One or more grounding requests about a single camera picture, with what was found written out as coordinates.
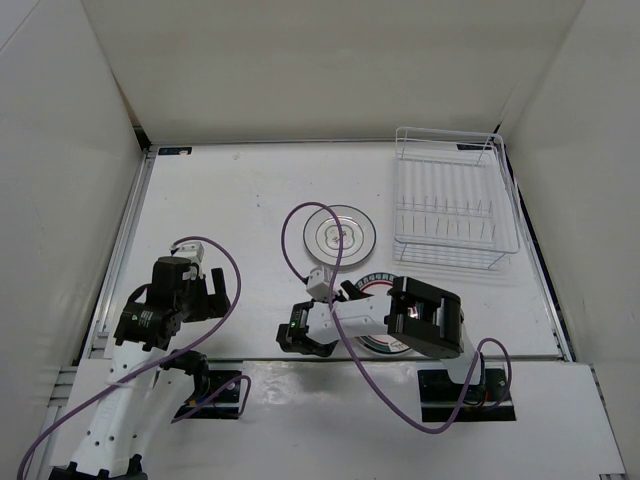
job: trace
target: white plate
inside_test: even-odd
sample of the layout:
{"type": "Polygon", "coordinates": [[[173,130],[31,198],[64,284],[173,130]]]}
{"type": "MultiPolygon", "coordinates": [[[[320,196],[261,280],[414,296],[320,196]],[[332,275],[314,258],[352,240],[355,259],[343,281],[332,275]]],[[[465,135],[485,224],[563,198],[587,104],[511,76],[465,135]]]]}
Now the white plate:
{"type": "MultiPolygon", "coordinates": [[[[341,266],[363,261],[376,244],[376,229],[366,214],[347,205],[331,205],[342,225],[344,251],[341,266]]],[[[328,265],[336,263],[338,256],[338,226],[329,212],[320,209],[304,226],[304,244],[318,261],[328,265]]]]}
{"type": "MultiPolygon", "coordinates": [[[[393,285],[394,278],[395,275],[391,273],[371,273],[358,280],[355,286],[362,292],[384,295],[393,285]]],[[[367,335],[365,337],[356,337],[356,340],[364,348],[378,355],[401,355],[411,350],[404,343],[390,335],[367,335]]]]}

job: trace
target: purple cable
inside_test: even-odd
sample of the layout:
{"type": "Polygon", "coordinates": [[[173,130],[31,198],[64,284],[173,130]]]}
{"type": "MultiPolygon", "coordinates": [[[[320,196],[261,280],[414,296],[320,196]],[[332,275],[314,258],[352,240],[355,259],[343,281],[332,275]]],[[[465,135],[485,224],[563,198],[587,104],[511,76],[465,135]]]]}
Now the purple cable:
{"type": "Polygon", "coordinates": [[[196,413],[198,413],[204,407],[207,407],[210,403],[212,403],[213,400],[218,395],[220,395],[222,392],[224,392],[224,390],[229,385],[232,385],[232,384],[234,384],[236,382],[241,382],[242,380],[246,380],[247,381],[247,390],[244,393],[244,398],[242,400],[242,406],[240,407],[240,411],[238,411],[238,413],[230,414],[230,415],[232,415],[234,417],[240,417],[244,413],[244,407],[247,405],[247,400],[249,399],[249,392],[251,391],[251,378],[249,378],[247,375],[238,375],[237,377],[233,377],[231,380],[229,380],[227,383],[225,383],[224,385],[219,387],[215,392],[213,392],[211,395],[209,395],[207,398],[205,398],[200,405],[198,405],[195,408],[189,410],[184,415],[180,415],[178,418],[174,418],[173,420],[171,420],[171,424],[178,423],[178,422],[180,422],[182,420],[186,420],[189,417],[193,417],[196,413]]]}
{"type": "MultiPolygon", "coordinates": [[[[287,215],[287,218],[284,220],[284,223],[282,224],[282,233],[280,235],[280,246],[282,248],[282,253],[283,253],[284,259],[287,262],[287,265],[289,265],[289,268],[291,269],[291,271],[295,274],[296,277],[298,277],[300,280],[302,280],[304,282],[304,277],[302,275],[300,275],[300,273],[295,269],[295,267],[293,266],[293,264],[289,260],[289,256],[287,255],[286,245],[285,245],[285,233],[286,233],[287,225],[289,224],[289,220],[291,219],[291,217],[298,210],[301,210],[302,208],[305,208],[305,207],[319,207],[319,208],[322,208],[322,209],[326,210],[333,217],[333,220],[336,222],[336,225],[338,227],[338,238],[340,239],[340,243],[339,243],[339,246],[338,246],[338,257],[336,258],[336,264],[335,264],[335,267],[333,269],[333,273],[331,274],[331,279],[329,280],[329,291],[333,291],[334,290],[334,286],[335,286],[335,282],[336,282],[336,278],[338,276],[338,270],[340,268],[340,262],[342,261],[342,253],[343,253],[344,245],[343,245],[343,237],[342,237],[342,225],[340,224],[340,219],[338,218],[336,213],[330,207],[328,207],[327,205],[325,205],[323,203],[319,203],[319,202],[305,202],[305,203],[301,203],[300,205],[295,207],[289,213],[289,215],[287,215]]],[[[485,409],[485,411],[486,410],[491,410],[493,408],[496,408],[498,405],[500,405],[500,403],[502,403],[509,396],[509,390],[511,388],[511,373],[512,373],[512,371],[511,371],[511,359],[509,357],[509,353],[507,352],[507,349],[504,347],[504,345],[501,342],[499,342],[498,340],[496,340],[495,338],[485,338],[485,339],[481,340],[480,343],[478,344],[478,348],[476,350],[476,353],[473,356],[473,361],[471,362],[471,367],[469,367],[469,372],[467,373],[467,377],[465,378],[464,384],[462,385],[462,390],[460,391],[460,396],[458,397],[458,400],[456,401],[455,407],[454,407],[453,411],[451,412],[451,415],[449,416],[447,421],[444,424],[442,424],[441,426],[437,427],[437,428],[429,428],[429,427],[426,427],[424,425],[421,425],[420,423],[416,422],[411,417],[409,417],[402,410],[400,410],[400,408],[398,408],[398,406],[395,403],[393,403],[389,397],[387,397],[385,395],[385,393],[380,389],[380,387],[378,387],[378,385],[375,383],[373,378],[371,378],[371,375],[369,375],[367,370],[364,368],[364,365],[362,364],[362,361],[360,360],[360,358],[358,358],[357,353],[353,349],[353,346],[351,345],[351,342],[347,338],[347,335],[345,334],[344,329],[342,328],[342,325],[340,324],[340,319],[338,318],[337,314],[335,313],[335,311],[333,309],[333,298],[331,296],[329,297],[329,311],[332,312],[333,321],[336,324],[336,329],[338,330],[338,334],[340,335],[340,339],[344,343],[344,346],[347,348],[347,351],[349,352],[349,355],[351,356],[351,359],[353,360],[353,363],[355,363],[355,365],[358,368],[358,370],[360,370],[360,373],[364,377],[365,381],[369,384],[371,389],[374,391],[374,393],[378,396],[378,398],[380,398],[380,400],[382,400],[385,403],[385,405],[387,405],[387,407],[389,407],[393,411],[393,413],[398,415],[406,423],[408,423],[412,427],[420,430],[421,432],[429,433],[429,434],[438,434],[438,433],[444,432],[445,430],[447,430],[453,424],[453,422],[455,421],[456,417],[458,416],[458,412],[460,412],[460,409],[463,407],[464,397],[466,396],[467,390],[469,389],[469,385],[471,383],[471,377],[473,376],[473,371],[475,370],[476,365],[478,363],[478,359],[480,358],[480,351],[482,350],[482,347],[488,342],[495,343],[496,345],[498,345],[498,347],[500,347],[500,349],[504,353],[505,360],[507,362],[507,372],[508,372],[509,378],[507,379],[507,385],[506,385],[505,392],[502,395],[502,397],[500,398],[500,400],[498,400],[498,402],[496,402],[494,405],[492,405],[490,407],[487,407],[485,409]]]]}
{"type": "MultiPolygon", "coordinates": [[[[188,241],[200,241],[200,242],[205,242],[208,243],[209,245],[214,246],[215,248],[217,248],[218,250],[220,250],[220,252],[227,257],[227,259],[229,260],[229,262],[231,263],[231,266],[233,267],[233,270],[236,274],[236,283],[237,283],[237,287],[236,287],[236,295],[233,297],[233,301],[231,302],[231,305],[229,306],[229,310],[227,311],[227,313],[220,319],[220,321],[218,323],[216,323],[214,325],[214,327],[209,330],[207,333],[205,333],[204,335],[202,335],[200,338],[198,338],[197,340],[191,342],[189,345],[187,345],[184,348],[181,348],[180,350],[176,350],[175,352],[173,352],[171,355],[167,355],[166,357],[160,358],[158,360],[154,360],[153,362],[148,363],[147,365],[144,365],[140,368],[138,368],[137,370],[134,370],[133,372],[129,373],[128,375],[125,375],[124,377],[122,377],[120,380],[118,380],[117,383],[126,383],[129,380],[134,379],[135,377],[137,377],[138,375],[140,375],[141,373],[144,373],[146,371],[151,370],[152,368],[156,368],[164,363],[170,362],[171,360],[179,357],[180,355],[182,355],[183,353],[188,352],[189,350],[197,347],[198,345],[200,345],[202,342],[204,342],[205,340],[207,340],[209,337],[211,337],[211,335],[213,335],[214,333],[216,333],[220,327],[224,324],[224,322],[227,321],[227,319],[231,316],[231,314],[233,313],[233,310],[236,308],[236,305],[238,304],[238,300],[240,300],[240,291],[241,291],[241,286],[242,286],[242,280],[240,278],[240,269],[238,268],[238,264],[236,263],[236,261],[233,259],[233,257],[231,256],[231,254],[229,252],[227,252],[227,250],[220,245],[217,242],[214,242],[213,240],[210,240],[206,237],[198,237],[198,236],[192,236],[192,237],[184,237],[181,238],[179,240],[176,240],[172,246],[178,245],[180,243],[184,243],[184,242],[188,242],[188,241]]],[[[106,397],[107,395],[109,395],[111,392],[113,392],[115,389],[118,388],[118,385],[109,385],[107,388],[105,388],[104,390],[102,390],[101,392],[95,394],[93,397],[91,397],[89,400],[85,401],[84,403],[78,405],[76,408],[74,408],[73,410],[71,410],[69,413],[63,415],[62,417],[60,417],[60,419],[56,420],[55,422],[53,422],[53,424],[47,428],[44,432],[42,432],[38,438],[35,439],[35,441],[31,444],[31,446],[27,449],[26,453],[24,454],[24,456],[22,457],[22,461],[20,462],[20,466],[18,467],[18,476],[17,479],[18,480],[25,480],[25,469],[27,466],[27,462],[29,461],[29,459],[33,456],[34,452],[36,451],[36,448],[38,448],[38,446],[42,443],[42,441],[47,438],[49,435],[51,435],[60,425],[62,425],[63,423],[65,423],[67,420],[69,420],[71,417],[77,415],[78,413],[80,413],[82,410],[84,410],[85,408],[87,408],[89,405],[94,404],[95,402],[97,402],[98,400],[100,400],[101,398],[106,397]]]]}

